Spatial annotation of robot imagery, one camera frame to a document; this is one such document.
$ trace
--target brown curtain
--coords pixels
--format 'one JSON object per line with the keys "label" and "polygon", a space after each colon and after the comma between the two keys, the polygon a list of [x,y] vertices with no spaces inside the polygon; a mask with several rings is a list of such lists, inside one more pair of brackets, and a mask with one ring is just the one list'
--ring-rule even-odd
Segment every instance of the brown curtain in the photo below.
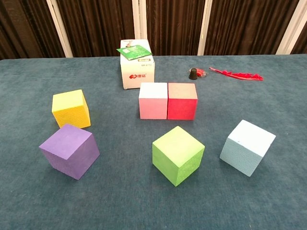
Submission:
{"label": "brown curtain", "polygon": [[131,0],[58,0],[74,57],[118,56],[134,39]]}
{"label": "brown curtain", "polygon": [[197,55],[205,0],[146,0],[154,55]]}
{"label": "brown curtain", "polygon": [[213,0],[204,55],[275,54],[299,0]]}
{"label": "brown curtain", "polygon": [[298,37],[291,54],[307,54],[307,23]]}
{"label": "brown curtain", "polygon": [[0,0],[0,59],[65,57],[45,0]]}

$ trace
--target small black object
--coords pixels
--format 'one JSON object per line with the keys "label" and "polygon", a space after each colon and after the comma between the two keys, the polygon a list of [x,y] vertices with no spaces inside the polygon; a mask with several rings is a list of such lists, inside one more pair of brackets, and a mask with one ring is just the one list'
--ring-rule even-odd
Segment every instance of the small black object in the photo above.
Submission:
{"label": "small black object", "polygon": [[197,79],[196,69],[191,69],[189,78],[191,80],[196,80]]}

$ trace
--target foam cube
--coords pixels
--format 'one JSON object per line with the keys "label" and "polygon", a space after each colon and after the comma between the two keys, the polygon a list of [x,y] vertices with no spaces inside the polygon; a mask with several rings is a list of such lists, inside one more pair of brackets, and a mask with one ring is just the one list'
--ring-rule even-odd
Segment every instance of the foam cube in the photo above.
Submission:
{"label": "foam cube", "polygon": [[275,135],[242,120],[228,136],[220,158],[247,176],[251,176]]}
{"label": "foam cube", "polygon": [[200,166],[205,146],[177,126],[153,142],[153,164],[178,186]]}
{"label": "foam cube", "polygon": [[51,166],[79,180],[99,156],[92,133],[66,124],[39,146]]}
{"label": "foam cube", "polygon": [[168,84],[167,118],[171,120],[194,120],[197,93],[193,83]]}
{"label": "foam cube", "polygon": [[141,119],[167,118],[167,83],[142,82],[139,94]]}
{"label": "foam cube", "polygon": [[90,113],[82,90],[53,95],[52,114],[60,128],[65,124],[78,128],[91,125]]}

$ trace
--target white cardboard box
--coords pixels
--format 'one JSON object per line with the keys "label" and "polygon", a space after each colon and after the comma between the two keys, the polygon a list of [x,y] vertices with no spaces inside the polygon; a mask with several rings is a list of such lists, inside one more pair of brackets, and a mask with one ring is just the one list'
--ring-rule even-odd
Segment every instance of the white cardboard box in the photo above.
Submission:
{"label": "white cardboard box", "polygon": [[242,120],[228,136],[220,158],[251,176],[275,139],[275,135]]}
{"label": "white cardboard box", "polygon": [[[131,46],[141,45],[151,52],[147,39],[121,40],[120,47],[126,47],[129,42],[131,42]],[[154,58],[152,55],[129,61],[120,54],[120,67],[125,90],[139,88],[142,82],[154,82]]]}

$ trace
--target red feather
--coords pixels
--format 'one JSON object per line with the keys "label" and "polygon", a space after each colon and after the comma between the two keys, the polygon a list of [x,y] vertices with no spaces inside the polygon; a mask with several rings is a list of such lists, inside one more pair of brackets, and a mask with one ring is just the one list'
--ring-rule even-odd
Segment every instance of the red feather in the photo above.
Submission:
{"label": "red feather", "polygon": [[259,74],[252,74],[252,73],[232,73],[231,71],[227,71],[227,70],[218,70],[218,69],[214,69],[212,67],[209,67],[209,69],[213,70],[214,72],[217,73],[221,73],[224,74],[228,77],[232,77],[232,78],[237,78],[240,80],[250,80],[250,81],[263,81],[263,77],[260,76]]}

